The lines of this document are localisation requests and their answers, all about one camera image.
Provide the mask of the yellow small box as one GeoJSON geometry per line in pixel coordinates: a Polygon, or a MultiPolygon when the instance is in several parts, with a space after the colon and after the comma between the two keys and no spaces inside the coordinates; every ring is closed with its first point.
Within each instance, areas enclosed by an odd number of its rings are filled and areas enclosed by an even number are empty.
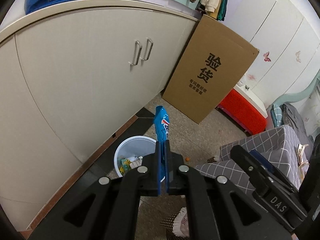
{"type": "Polygon", "coordinates": [[[119,168],[119,171],[121,173],[121,175],[124,175],[125,173],[127,173],[129,170],[131,170],[131,161],[127,158],[125,159],[121,159],[121,165],[119,168]]]}

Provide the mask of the white green medicine box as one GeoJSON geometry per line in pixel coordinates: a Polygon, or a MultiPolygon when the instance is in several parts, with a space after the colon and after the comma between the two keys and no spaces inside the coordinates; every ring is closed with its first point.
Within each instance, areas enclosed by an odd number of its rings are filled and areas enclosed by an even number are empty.
{"type": "Polygon", "coordinates": [[[142,165],[142,160],[143,160],[143,157],[140,156],[140,157],[134,159],[133,161],[130,161],[130,168],[134,169],[134,168],[140,167],[142,165]]]}

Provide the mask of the blue snack wrapper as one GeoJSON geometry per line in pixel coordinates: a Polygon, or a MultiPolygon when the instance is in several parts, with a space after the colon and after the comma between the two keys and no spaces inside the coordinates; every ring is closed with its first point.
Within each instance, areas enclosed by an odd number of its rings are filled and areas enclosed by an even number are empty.
{"type": "Polygon", "coordinates": [[[164,155],[164,145],[168,140],[169,134],[169,115],[163,106],[156,107],[155,117],[153,119],[153,124],[155,126],[155,132],[158,142],[158,153],[159,153],[159,182],[162,182],[165,178],[165,155],[164,155]]]}

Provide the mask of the blue plastic trash bin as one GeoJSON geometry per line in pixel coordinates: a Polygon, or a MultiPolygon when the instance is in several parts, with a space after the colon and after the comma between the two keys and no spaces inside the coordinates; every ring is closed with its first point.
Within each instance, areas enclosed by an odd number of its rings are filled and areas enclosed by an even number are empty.
{"type": "Polygon", "coordinates": [[[114,154],[114,169],[118,177],[123,175],[120,172],[122,159],[135,161],[139,157],[155,152],[156,140],[150,137],[138,135],[125,139],[116,149],[114,154]]]}

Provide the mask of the pink white floor mat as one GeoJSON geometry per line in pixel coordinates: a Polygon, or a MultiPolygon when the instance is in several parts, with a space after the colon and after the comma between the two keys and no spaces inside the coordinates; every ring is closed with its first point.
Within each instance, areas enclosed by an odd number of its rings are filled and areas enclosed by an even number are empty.
{"type": "Polygon", "coordinates": [[[187,208],[183,207],[179,213],[170,215],[160,221],[160,226],[165,228],[168,240],[190,239],[187,208]]]}

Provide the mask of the grey checked bed sheet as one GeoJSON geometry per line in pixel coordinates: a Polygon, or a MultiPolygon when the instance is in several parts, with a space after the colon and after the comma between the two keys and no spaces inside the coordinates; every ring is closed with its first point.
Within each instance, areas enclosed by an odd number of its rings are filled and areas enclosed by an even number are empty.
{"type": "Polygon", "coordinates": [[[197,165],[201,175],[215,178],[219,175],[227,177],[246,195],[251,196],[255,188],[249,182],[249,176],[231,159],[231,149],[240,145],[261,164],[269,162],[298,189],[302,183],[297,159],[299,145],[303,145],[293,128],[288,125],[269,129],[268,131],[235,141],[220,147],[220,160],[215,163],[197,165]]]}

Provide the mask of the grey folded blanket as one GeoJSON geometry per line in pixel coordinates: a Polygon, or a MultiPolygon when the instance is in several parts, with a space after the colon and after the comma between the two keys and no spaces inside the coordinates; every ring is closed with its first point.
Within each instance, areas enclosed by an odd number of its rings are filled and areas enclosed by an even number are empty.
{"type": "Polygon", "coordinates": [[[303,119],[293,105],[290,103],[284,103],[280,106],[273,104],[270,116],[274,127],[288,125],[295,131],[301,144],[313,145],[313,140],[306,133],[303,119]]]}

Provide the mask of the red storage box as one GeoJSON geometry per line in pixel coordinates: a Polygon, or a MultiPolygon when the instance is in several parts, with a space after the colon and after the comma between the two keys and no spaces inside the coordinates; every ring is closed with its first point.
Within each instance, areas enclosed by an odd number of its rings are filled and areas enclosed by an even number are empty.
{"type": "Polygon", "coordinates": [[[250,135],[263,132],[267,125],[267,110],[264,103],[244,86],[236,85],[217,105],[250,135]]]}

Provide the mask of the beige low cabinet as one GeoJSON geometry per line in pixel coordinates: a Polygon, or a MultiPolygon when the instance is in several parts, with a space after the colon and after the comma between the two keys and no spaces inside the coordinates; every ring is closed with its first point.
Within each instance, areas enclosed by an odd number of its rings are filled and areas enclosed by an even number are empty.
{"type": "Polygon", "coordinates": [[[166,85],[197,19],[78,0],[1,30],[1,206],[17,231],[166,85]]]}

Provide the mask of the large cardboard box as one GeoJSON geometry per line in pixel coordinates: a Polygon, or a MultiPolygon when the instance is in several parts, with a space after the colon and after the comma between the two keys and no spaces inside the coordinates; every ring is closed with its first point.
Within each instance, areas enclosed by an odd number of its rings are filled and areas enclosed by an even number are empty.
{"type": "Polygon", "coordinates": [[[243,37],[204,15],[163,93],[199,124],[234,88],[259,54],[243,37]]]}

